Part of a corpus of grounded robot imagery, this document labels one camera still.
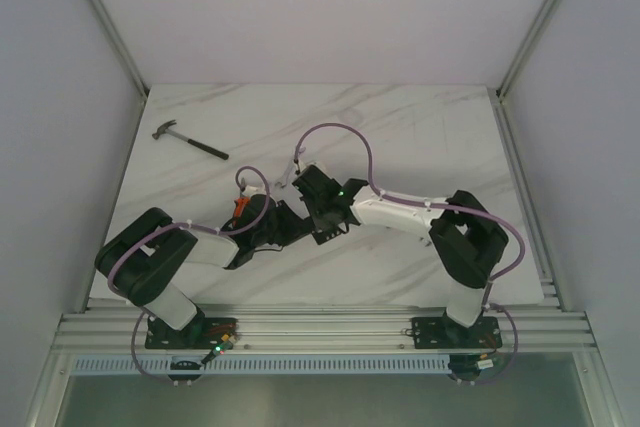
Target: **orange object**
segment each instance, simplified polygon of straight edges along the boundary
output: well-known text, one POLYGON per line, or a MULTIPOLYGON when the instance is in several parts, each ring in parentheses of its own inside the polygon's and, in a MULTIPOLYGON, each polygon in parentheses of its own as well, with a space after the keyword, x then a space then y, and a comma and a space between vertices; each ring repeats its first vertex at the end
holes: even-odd
POLYGON ((251 197, 240 197, 239 199, 234 200, 235 204, 236 204, 236 208, 233 211, 233 218, 237 219, 242 215, 242 211, 244 210, 244 208, 247 206, 247 204, 249 203, 249 201, 251 200, 251 197))

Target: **black hammer handle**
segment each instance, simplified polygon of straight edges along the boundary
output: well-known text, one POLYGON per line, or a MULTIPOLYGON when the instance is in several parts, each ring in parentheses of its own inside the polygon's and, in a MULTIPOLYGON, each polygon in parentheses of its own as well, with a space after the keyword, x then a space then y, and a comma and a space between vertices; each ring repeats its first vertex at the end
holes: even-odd
POLYGON ((187 142, 193 145, 194 147, 198 147, 200 150, 204 150, 205 152, 208 152, 211 155, 215 155, 216 157, 222 160, 227 160, 229 158, 229 154, 220 152, 219 150, 214 149, 213 147, 209 147, 208 145, 205 145, 202 142, 198 142, 197 140, 189 139, 187 140, 187 142))

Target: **white wall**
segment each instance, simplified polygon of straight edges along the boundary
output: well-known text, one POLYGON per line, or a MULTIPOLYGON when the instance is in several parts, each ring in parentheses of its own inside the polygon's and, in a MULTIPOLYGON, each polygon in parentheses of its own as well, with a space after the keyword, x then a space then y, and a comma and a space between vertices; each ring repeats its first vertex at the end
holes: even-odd
POLYGON ((85 0, 0 0, 0 423, 84 293, 137 96, 85 0))
POLYGON ((563 0, 510 109, 543 225, 640 425, 640 0, 563 0))
POLYGON ((497 87, 543 0, 104 0, 148 84, 497 87))

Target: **white marble tabletop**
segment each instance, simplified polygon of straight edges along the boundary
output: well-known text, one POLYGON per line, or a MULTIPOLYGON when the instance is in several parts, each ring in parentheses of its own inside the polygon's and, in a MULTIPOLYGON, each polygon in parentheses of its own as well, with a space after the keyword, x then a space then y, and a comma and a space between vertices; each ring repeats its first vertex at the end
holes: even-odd
MULTIPOLYGON (((485 87, 211 84, 151 89, 108 239, 153 206, 176 221, 221 226, 234 209, 238 167, 253 165, 274 183, 300 136, 321 122, 342 122, 364 133, 381 188, 430 197, 468 190, 526 237, 485 87), (229 153, 230 159, 224 162, 169 136, 152 139, 171 119, 178 132, 229 153)), ((366 153, 354 135, 323 129, 305 147, 302 158, 321 160, 340 183, 366 178, 366 153)), ((246 178, 259 184, 250 172, 246 178)), ((273 193, 306 215, 290 185, 273 193)), ((516 254, 512 240, 498 267, 516 254)), ((450 280, 435 249, 420 239, 355 227, 321 246, 308 237, 280 253, 256 253, 235 271, 184 264, 174 282, 202 303, 439 307, 447 302, 450 280)), ((96 275, 91 296, 113 297, 102 275, 96 275)), ((512 305, 543 299, 530 252, 496 283, 492 298, 512 305)))

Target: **hammer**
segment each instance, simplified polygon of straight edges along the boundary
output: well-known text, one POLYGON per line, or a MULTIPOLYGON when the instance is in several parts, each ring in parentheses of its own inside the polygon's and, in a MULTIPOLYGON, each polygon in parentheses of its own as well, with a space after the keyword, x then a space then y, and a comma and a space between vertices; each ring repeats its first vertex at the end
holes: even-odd
POLYGON ((151 134, 151 136, 154 139, 158 140, 162 134, 169 134, 175 137, 176 139, 184 140, 187 144, 191 144, 194 147, 197 147, 200 150, 204 150, 205 152, 211 155, 215 155, 216 157, 222 160, 227 160, 229 158, 229 154, 220 152, 219 150, 214 149, 213 147, 209 147, 208 145, 205 145, 202 142, 198 142, 197 140, 190 139, 189 137, 185 137, 184 135, 179 134, 174 130, 171 130, 169 127, 173 125, 176 125, 175 120, 170 120, 169 122, 165 122, 160 127, 158 127, 158 130, 156 130, 153 134, 151 134))

